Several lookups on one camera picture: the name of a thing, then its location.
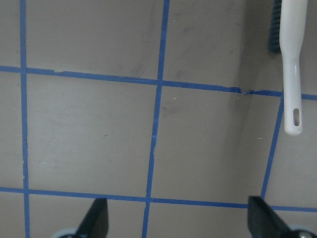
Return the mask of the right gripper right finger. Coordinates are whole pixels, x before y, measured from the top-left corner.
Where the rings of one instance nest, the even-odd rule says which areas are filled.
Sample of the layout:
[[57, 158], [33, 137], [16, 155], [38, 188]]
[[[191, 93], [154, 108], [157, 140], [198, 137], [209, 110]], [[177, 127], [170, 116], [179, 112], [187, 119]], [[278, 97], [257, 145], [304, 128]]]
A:
[[288, 225], [259, 196], [249, 196], [247, 225], [253, 238], [296, 238]]

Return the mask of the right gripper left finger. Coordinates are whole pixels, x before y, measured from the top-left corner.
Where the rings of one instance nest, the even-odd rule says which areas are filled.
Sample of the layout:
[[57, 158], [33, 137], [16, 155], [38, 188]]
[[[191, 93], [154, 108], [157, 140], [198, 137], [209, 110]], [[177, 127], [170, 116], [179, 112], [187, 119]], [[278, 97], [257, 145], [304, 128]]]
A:
[[106, 198], [96, 198], [86, 213], [75, 238], [106, 238], [109, 230]]

